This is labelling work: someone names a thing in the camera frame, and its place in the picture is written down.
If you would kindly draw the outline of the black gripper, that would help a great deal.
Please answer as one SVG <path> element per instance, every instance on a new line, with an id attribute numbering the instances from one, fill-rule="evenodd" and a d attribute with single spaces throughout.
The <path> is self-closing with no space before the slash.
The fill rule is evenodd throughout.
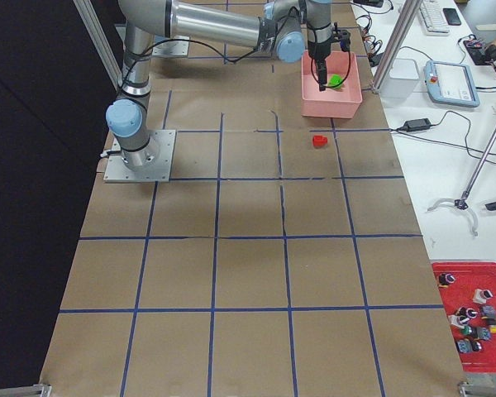
<path id="1" fill-rule="evenodd" d="M 327 64 L 325 59 L 331 54 L 333 28 L 319 30 L 308 28 L 308 53 L 315 60 L 316 77 L 319 91 L 327 89 Z"/>

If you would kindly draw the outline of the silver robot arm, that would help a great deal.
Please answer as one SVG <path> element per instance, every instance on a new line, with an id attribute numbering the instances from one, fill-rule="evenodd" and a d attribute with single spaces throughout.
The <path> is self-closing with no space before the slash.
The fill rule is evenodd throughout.
<path id="1" fill-rule="evenodd" d="M 142 171 L 159 163 L 164 149 L 146 126 L 152 83 L 150 68 L 164 52 L 169 66 L 179 63 L 170 51 L 178 45 L 211 50 L 216 43 L 245 47 L 294 63 L 308 55 L 320 90 L 328 86 L 326 59 L 336 42 L 329 1 L 273 1 L 262 16 L 246 16 L 181 1 L 121 1 L 126 18 L 124 56 L 117 98 L 106 121 L 120 146 L 124 167 Z"/>

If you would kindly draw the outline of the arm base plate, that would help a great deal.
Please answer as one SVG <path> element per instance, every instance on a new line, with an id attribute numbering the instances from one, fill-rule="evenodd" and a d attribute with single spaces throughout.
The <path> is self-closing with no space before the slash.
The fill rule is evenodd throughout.
<path id="1" fill-rule="evenodd" d="M 121 149 L 113 138 L 107 158 L 104 181 L 107 183 L 169 182 L 175 147 L 175 130 L 147 130 L 148 145 L 138 152 Z"/>
<path id="2" fill-rule="evenodd" d="M 157 45 L 152 50 L 152 56 L 157 58 L 180 58 L 188 56 L 188 36 L 176 36 L 174 41 Z"/>

